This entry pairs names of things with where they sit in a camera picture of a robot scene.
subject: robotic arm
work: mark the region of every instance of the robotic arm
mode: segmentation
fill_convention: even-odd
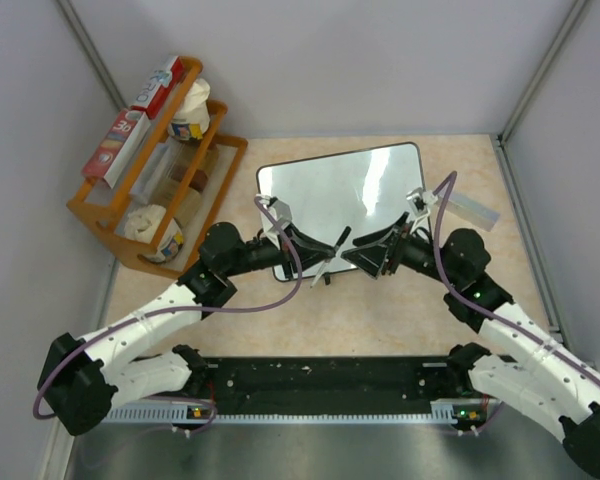
[[[335,246],[323,244],[293,225],[286,204],[264,200],[268,215],[263,212],[263,230],[254,239],[244,242],[232,224],[213,225],[200,246],[199,260],[156,299],[109,327],[78,339],[68,333],[57,338],[38,382],[34,413],[44,397],[69,433],[80,435],[110,409],[131,401],[164,392],[195,397],[207,368],[197,350],[179,345],[151,358],[141,354],[203,320],[208,310],[222,307],[236,292],[229,277],[281,265],[292,279],[334,258],[350,232],[345,229]],[[455,294],[444,297],[450,312],[517,361],[504,362],[475,343],[454,347],[447,366],[459,393],[501,399],[543,426],[578,466],[600,478],[600,373],[535,325],[486,274],[491,257],[477,232],[455,230],[436,259],[433,239],[420,227],[437,200],[435,192],[412,192],[405,213],[393,225],[355,239],[354,248],[342,252],[342,258],[373,278],[404,265],[450,283]],[[276,228],[293,244],[296,262]]]

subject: beige table surface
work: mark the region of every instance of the beige table surface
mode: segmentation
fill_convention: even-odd
[[[456,189],[501,213],[494,229],[478,230],[493,260],[488,273],[508,290],[538,324],[547,321],[531,276],[524,247],[500,176],[489,137],[391,136],[251,140],[218,221],[234,223],[247,240],[260,228],[252,198],[257,193],[256,170],[285,162],[362,148],[412,141],[420,148],[425,185],[432,188],[458,171]],[[470,226],[445,215],[443,238]],[[274,280],[270,271],[232,279],[238,293],[230,306],[262,305],[291,288]],[[109,323],[160,294],[170,281],[120,267],[107,315]],[[391,277],[372,280],[360,271],[336,275],[331,286],[309,282],[290,302],[258,314],[213,314],[202,323],[180,330],[152,353],[185,343],[203,356],[266,355],[426,355],[446,354],[456,344],[480,341],[448,312],[445,288],[401,267]]]

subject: wooden shelf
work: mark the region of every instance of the wooden shelf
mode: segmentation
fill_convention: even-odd
[[[69,210],[71,210],[82,223],[84,223],[87,228],[109,250],[111,250],[123,265],[135,270],[169,278],[178,278],[184,270],[197,260],[198,247],[202,243],[204,233],[213,223],[229,189],[231,180],[233,179],[247,148],[246,139],[218,133],[220,123],[227,113],[228,108],[224,103],[218,100],[208,100],[207,108],[211,117],[209,128],[204,133],[200,145],[198,146],[194,157],[191,159],[191,164],[180,181],[180,185],[178,186],[174,198],[167,207],[167,212],[156,230],[152,241],[150,243],[137,242],[116,233],[116,227],[124,219],[125,214],[132,203],[131,196],[129,195],[131,187],[133,187],[133,184],[138,179],[138,176],[142,172],[142,169],[156,145],[167,139],[167,127],[171,119],[180,107],[180,104],[195,82],[198,74],[202,71],[202,63],[198,59],[192,57],[180,57],[180,59],[185,66],[186,74],[183,80],[175,86],[174,93],[172,94],[168,105],[164,107],[162,115],[153,127],[153,130],[149,134],[142,149],[138,152],[135,159],[132,160],[133,164],[127,169],[125,177],[118,182],[115,194],[109,204],[103,206],[88,201],[89,194],[95,186],[95,182],[92,180],[85,180],[76,195],[67,203]],[[197,233],[189,232],[189,235],[193,234],[196,236],[196,241],[184,267],[181,269],[173,269],[169,268],[168,265],[157,265],[149,262],[143,255],[153,255],[157,252],[158,245],[169,222],[173,219],[180,202],[182,202],[187,195],[189,183],[204,159],[207,149],[214,144],[232,148],[235,150],[235,153],[228,169],[220,169],[226,173],[224,179],[220,183],[219,189],[217,189],[216,197],[209,208],[207,216],[202,223],[202,228]]]

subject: white wall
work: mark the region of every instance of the white wall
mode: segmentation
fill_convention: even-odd
[[[575,350],[600,367],[600,0],[509,145]]]
[[[73,0],[123,95],[200,58],[244,136],[497,133],[571,0]]]
[[[51,0],[0,1],[0,479],[36,475],[47,349],[93,327],[111,269],[65,207],[114,115],[87,65]]]

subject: red box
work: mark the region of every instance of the red box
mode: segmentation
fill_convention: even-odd
[[[142,86],[131,104],[133,110],[145,112],[151,119],[156,118],[164,105],[173,86],[180,81],[184,73],[184,65],[180,57],[170,56],[160,67],[156,68]]]
[[[150,126],[151,122],[143,112],[127,108],[121,110],[107,135],[82,168],[82,175],[102,180],[113,188]]]

